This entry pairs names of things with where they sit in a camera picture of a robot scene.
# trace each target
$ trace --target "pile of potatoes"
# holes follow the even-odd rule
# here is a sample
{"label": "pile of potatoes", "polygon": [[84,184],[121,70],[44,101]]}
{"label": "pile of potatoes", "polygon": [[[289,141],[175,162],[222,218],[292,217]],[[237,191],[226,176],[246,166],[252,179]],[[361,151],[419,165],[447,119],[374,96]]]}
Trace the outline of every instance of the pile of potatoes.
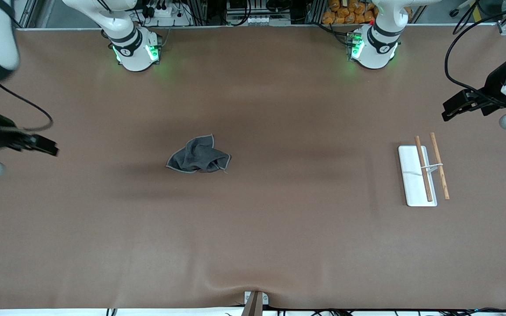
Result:
{"label": "pile of potatoes", "polygon": [[[368,23],[378,16],[378,7],[372,3],[348,0],[349,6],[341,5],[340,0],[328,0],[329,10],[323,14],[322,24],[361,24]],[[411,8],[405,8],[411,20]]]}

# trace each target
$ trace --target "white plate on bracket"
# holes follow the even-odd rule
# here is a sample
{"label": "white plate on bracket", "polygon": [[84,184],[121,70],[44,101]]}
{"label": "white plate on bracket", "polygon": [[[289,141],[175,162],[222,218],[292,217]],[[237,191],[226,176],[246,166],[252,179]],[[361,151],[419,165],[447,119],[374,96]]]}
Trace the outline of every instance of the white plate on bracket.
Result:
{"label": "white plate on bracket", "polygon": [[[421,146],[421,150],[423,151],[425,165],[428,166],[427,147]],[[434,192],[434,184],[430,172],[428,173],[428,180],[430,192],[432,193],[432,202],[427,201],[417,146],[402,145],[398,147],[398,152],[407,206],[437,206],[436,193]]]}

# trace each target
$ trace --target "brown tablecloth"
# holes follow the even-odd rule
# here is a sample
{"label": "brown tablecloth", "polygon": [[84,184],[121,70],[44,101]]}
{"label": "brown tablecloth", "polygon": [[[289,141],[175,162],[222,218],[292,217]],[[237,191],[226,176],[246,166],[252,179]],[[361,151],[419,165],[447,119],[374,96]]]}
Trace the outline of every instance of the brown tablecloth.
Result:
{"label": "brown tablecloth", "polygon": [[[450,27],[407,28],[382,70],[317,28],[174,30],[131,73],[98,32],[18,32],[8,88],[46,108],[57,158],[0,151],[0,308],[506,308],[504,111],[451,122]],[[482,26],[454,51],[481,86]],[[21,126],[43,116],[0,90]],[[452,200],[405,206],[397,147],[436,132]],[[228,174],[169,156],[213,133]]]}

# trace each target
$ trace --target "wooden handle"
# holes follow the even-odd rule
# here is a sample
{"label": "wooden handle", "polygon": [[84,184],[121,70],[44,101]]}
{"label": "wooden handle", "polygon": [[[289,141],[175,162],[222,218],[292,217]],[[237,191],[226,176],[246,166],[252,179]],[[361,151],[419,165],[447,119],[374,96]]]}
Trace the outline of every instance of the wooden handle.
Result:
{"label": "wooden handle", "polygon": [[423,182],[425,182],[425,192],[427,193],[427,201],[432,202],[432,193],[430,192],[430,184],[428,182],[427,170],[423,168],[425,166],[425,158],[423,157],[423,151],[421,151],[421,140],[419,136],[415,136],[415,145],[417,146],[417,153],[419,154],[419,163],[421,164],[421,174],[423,176]]}
{"label": "wooden handle", "polygon": [[[436,144],[436,137],[434,133],[430,134],[430,141],[432,142],[432,148],[434,149],[434,156],[436,158],[437,164],[442,164],[440,160],[440,152],[438,152],[438,145]],[[440,174],[440,183],[442,185],[442,192],[444,192],[444,199],[450,200],[450,195],[448,195],[448,186],[446,185],[446,178],[444,178],[444,166],[438,166],[438,174]]]}

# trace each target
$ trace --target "gray cloth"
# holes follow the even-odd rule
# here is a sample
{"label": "gray cloth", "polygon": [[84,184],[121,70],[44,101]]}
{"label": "gray cloth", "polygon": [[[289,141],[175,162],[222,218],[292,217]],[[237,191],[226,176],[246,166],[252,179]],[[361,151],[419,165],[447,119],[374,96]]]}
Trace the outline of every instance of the gray cloth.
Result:
{"label": "gray cloth", "polygon": [[226,170],[230,159],[229,154],[214,149],[214,136],[210,134],[189,140],[184,148],[171,155],[166,167],[185,173],[214,172]]}

